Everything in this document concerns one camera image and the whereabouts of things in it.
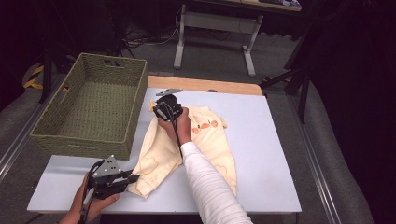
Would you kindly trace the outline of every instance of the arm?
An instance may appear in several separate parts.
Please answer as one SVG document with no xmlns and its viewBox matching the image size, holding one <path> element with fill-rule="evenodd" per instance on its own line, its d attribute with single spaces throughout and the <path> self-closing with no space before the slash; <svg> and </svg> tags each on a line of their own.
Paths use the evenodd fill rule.
<svg viewBox="0 0 396 224">
<path fill-rule="evenodd" d="M 177 133 L 190 187 L 202 221 L 208 224 L 251 223 L 224 177 L 191 141 L 191 121 L 188 114 L 188 109 L 183 108 L 182 115 L 177 119 Z M 176 142 L 172 124 L 162 119 L 159 119 L 159 124 Z"/>
<path fill-rule="evenodd" d="M 75 198 L 73 200 L 73 204 L 69 210 L 69 212 L 64 216 L 64 218 L 59 222 L 60 224 L 76 224 L 79 221 L 79 210 L 81 208 L 82 195 L 85 189 L 85 183 L 87 182 L 88 174 L 85 175 L 84 180 L 82 181 L 81 186 L 79 186 Z M 120 197 L 119 194 L 113 194 L 106 199 L 99 200 L 93 199 L 90 211 L 88 213 L 88 222 L 99 216 L 102 210 L 106 207 L 109 207 Z"/>
</svg>

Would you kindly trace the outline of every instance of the wicker basket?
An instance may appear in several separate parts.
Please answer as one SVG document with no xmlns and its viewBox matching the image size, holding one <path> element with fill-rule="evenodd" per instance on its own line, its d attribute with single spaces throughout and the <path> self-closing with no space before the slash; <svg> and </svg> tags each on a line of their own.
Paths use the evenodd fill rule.
<svg viewBox="0 0 396 224">
<path fill-rule="evenodd" d="M 51 155 L 129 160 L 147 62 L 82 53 L 30 133 Z"/>
</svg>

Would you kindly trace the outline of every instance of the table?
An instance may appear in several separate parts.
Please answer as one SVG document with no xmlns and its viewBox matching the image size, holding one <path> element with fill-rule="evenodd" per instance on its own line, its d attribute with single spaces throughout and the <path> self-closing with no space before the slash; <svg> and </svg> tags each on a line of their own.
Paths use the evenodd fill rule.
<svg viewBox="0 0 396 224">
<path fill-rule="evenodd" d="M 158 99 L 157 87 L 184 88 L 177 93 L 183 105 L 208 105 L 228 123 L 226 136 L 234 156 L 237 198 L 251 214 L 301 212 L 301 206 L 286 163 L 275 125 L 260 88 L 253 84 L 198 79 L 149 77 L 148 90 L 140 113 L 129 161 L 119 161 L 123 170 L 137 164 L 140 148 L 153 118 L 149 100 Z M 236 90 L 239 94 L 221 93 Z M 40 178 L 28 211 L 64 213 L 68 211 L 82 177 L 99 161 L 96 158 L 52 156 Z M 151 192 L 148 199 L 124 192 L 105 209 L 106 214 L 197 214 L 184 166 L 178 167 Z"/>
<path fill-rule="evenodd" d="M 257 8 L 274 8 L 287 11 L 300 11 L 300 7 L 287 7 L 276 4 L 261 3 L 259 0 L 190 0 L 190 3 L 200 2 L 201 4 L 218 4 L 224 7 L 240 7 L 242 5 Z M 174 68 L 181 67 L 184 50 L 184 29 L 186 26 L 206 28 L 212 30 L 229 31 L 240 34 L 249 34 L 250 41 L 242 47 L 247 65 L 247 73 L 251 77 L 256 76 L 250 52 L 253 49 L 254 41 L 262 25 L 262 14 L 256 20 L 234 18 L 228 16 L 213 15 L 208 13 L 193 12 L 187 10 L 187 5 L 183 4 L 180 13 L 180 32 L 178 35 L 177 51 L 175 56 Z"/>
</svg>

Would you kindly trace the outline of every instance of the fabric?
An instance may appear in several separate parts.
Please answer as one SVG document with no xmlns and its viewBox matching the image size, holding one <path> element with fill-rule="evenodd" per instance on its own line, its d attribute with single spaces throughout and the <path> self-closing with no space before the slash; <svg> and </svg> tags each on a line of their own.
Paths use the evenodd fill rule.
<svg viewBox="0 0 396 224">
<path fill-rule="evenodd" d="M 189 107 L 191 139 L 222 174 L 236 195 L 233 155 L 224 132 L 225 122 L 205 107 Z M 146 132 L 139 161 L 133 175 L 140 175 L 128 190 L 147 198 L 182 163 L 179 149 L 153 118 Z"/>
<path fill-rule="evenodd" d="M 205 224 L 252 223 L 228 183 L 193 143 L 181 146 L 187 177 Z"/>
</svg>

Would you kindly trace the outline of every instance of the hand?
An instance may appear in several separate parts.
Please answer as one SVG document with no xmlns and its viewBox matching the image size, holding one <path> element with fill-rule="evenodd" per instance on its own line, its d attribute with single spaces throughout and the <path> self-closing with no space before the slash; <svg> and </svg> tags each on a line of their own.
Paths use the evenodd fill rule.
<svg viewBox="0 0 396 224">
<path fill-rule="evenodd" d="M 59 222 L 60 224 L 67 224 L 67 223 L 73 223 L 76 224 L 79 221 L 79 210 L 81 209 L 81 202 L 82 202 L 82 196 L 84 193 L 85 189 L 85 184 L 88 180 L 88 173 L 85 174 L 84 180 L 82 181 L 81 186 L 79 186 L 75 198 L 73 200 L 73 204 L 69 210 L 69 212 L 64 216 L 64 218 Z M 99 216 L 99 214 L 102 212 L 102 210 L 106 207 L 109 207 L 111 204 L 113 204 L 116 200 L 120 198 L 119 194 L 113 194 L 103 200 L 93 198 L 90 211 L 88 212 L 88 218 L 87 221 L 92 221 L 94 218 Z"/>
<path fill-rule="evenodd" d="M 189 109 L 182 107 L 183 113 L 177 118 L 177 134 L 180 144 L 183 145 L 191 141 L 191 120 L 189 118 Z M 158 119 L 158 124 L 166 130 L 168 136 L 177 144 L 177 138 L 172 122 Z"/>
</svg>

